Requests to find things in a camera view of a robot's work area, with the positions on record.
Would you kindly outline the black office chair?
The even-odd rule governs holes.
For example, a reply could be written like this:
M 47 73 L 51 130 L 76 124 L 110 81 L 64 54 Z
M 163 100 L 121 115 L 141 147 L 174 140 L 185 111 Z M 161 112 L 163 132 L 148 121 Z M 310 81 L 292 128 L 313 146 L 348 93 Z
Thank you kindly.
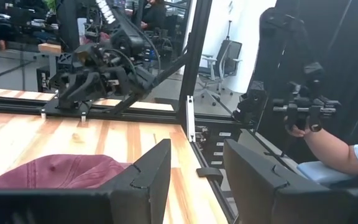
M 223 82 L 227 77 L 235 76 L 238 63 L 241 62 L 239 54 L 242 44 L 233 40 L 223 40 L 216 56 L 203 54 L 201 59 L 207 63 L 205 67 L 199 67 L 198 76 L 202 82 L 202 89 L 195 95 L 212 99 L 212 106 L 220 102 L 221 93 L 225 88 Z

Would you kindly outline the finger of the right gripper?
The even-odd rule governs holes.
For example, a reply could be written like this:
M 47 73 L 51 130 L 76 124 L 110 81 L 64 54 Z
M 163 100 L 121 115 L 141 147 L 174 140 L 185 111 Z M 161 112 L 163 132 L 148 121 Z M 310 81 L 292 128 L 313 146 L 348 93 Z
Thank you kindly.
M 78 95 L 83 92 L 80 87 L 85 84 L 88 76 L 84 73 L 63 73 L 60 76 L 58 89 L 58 108 L 79 108 L 81 101 Z
M 91 72 L 86 79 L 87 96 L 104 96 L 104 85 L 98 72 Z

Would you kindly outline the person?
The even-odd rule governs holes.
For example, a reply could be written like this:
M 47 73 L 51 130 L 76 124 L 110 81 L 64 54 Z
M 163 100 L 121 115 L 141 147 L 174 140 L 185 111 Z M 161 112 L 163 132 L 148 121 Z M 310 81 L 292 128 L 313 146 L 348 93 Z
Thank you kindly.
M 167 9 L 165 0 L 145 0 L 143 4 L 142 30 L 163 29 L 165 27 Z

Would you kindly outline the black labelled control box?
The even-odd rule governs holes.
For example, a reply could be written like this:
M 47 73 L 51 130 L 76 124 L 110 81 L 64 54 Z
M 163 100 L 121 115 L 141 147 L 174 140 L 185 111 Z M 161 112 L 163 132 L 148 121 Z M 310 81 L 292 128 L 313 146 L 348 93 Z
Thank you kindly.
M 210 167 L 223 169 L 223 146 L 226 139 L 238 141 L 241 130 L 237 128 L 217 128 L 196 126 L 196 142 Z

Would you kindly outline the wooden table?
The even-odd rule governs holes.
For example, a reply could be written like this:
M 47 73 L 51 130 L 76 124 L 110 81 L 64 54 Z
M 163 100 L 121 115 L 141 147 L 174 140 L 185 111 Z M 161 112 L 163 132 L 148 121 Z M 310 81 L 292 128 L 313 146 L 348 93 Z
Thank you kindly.
M 54 54 L 60 54 L 62 52 L 60 45 L 43 43 L 38 45 L 38 49 L 40 52 L 48 52 Z

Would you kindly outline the black table edge clip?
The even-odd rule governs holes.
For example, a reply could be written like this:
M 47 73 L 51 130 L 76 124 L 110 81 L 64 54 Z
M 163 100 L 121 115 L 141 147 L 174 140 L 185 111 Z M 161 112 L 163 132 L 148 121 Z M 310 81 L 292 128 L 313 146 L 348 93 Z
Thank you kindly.
M 221 171 L 214 167 L 202 167 L 196 169 L 198 177 L 205 177 L 207 179 L 211 179 L 212 181 L 216 181 L 219 185 L 223 182 L 223 175 Z

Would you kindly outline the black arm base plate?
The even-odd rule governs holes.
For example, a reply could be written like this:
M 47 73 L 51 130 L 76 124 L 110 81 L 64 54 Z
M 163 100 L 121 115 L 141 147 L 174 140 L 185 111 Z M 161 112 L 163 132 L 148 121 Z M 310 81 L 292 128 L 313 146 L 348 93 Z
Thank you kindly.
M 116 106 L 94 105 L 92 101 L 64 101 L 53 98 L 41 109 L 42 114 L 52 116 L 80 117 L 89 114 L 119 115 L 134 102 L 130 99 L 119 102 Z

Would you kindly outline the person's hand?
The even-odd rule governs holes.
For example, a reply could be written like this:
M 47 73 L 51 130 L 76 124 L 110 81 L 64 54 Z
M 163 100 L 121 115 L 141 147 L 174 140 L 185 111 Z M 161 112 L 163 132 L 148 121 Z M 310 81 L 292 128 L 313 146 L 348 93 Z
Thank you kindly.
M 300 129 L 296 125 L 293 125 L 292 127 L 289 127 L 289 125 L 286 125 L 285 129 L 289 135 L 296 137 L 296 138 L 303 138 L 311 132 L 310 129 L 308 128 L 308 123 L 306 123 L 306 126 L 304 129 Z

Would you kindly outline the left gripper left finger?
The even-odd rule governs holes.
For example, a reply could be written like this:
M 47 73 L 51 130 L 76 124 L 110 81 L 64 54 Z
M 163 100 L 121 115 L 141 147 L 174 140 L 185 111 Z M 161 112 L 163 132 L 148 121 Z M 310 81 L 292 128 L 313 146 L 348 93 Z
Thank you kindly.
M 162 224 L 170 171 L 171 140 L 163 139 L 100 186 L 107 204 L 99 224 Z

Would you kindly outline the person's forearm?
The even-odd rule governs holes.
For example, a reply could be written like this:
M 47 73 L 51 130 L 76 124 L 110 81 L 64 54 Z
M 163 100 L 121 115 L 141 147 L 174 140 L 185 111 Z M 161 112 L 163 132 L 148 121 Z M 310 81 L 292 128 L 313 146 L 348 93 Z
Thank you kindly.
M 358 158 L 354 147 L 321 129 L 318 132 L 300 131 L 301 137 L 315 157 L 324 165 L 350 175 L 358 175 Z

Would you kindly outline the white metal bracket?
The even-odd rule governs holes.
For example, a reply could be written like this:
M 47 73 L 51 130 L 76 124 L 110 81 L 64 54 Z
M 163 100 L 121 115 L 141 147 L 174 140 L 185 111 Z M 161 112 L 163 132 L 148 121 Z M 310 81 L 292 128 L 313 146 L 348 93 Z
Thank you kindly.
M 186 131 L 189 142 L 196 141 L 195 112 L 193 96 L 186 97 Z

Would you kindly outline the maroon baseball cap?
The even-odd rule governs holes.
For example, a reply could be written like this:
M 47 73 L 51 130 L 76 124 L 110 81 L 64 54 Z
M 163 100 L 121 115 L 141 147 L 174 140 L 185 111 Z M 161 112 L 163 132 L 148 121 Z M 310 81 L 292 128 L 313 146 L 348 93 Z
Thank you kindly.
M 54 154 L 0 175 L 0 189 L 95 189 L 129 166 L 101 154 Z

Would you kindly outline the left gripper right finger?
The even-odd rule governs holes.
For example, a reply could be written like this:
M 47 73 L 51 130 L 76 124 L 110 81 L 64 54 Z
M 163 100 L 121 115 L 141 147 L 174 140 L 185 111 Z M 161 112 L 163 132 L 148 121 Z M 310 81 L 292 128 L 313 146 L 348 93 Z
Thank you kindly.
M 224 142 L 223 159 L 242 224 L 273 224 L 275 192 L 288 185 L 277 166 L 232 139 Z

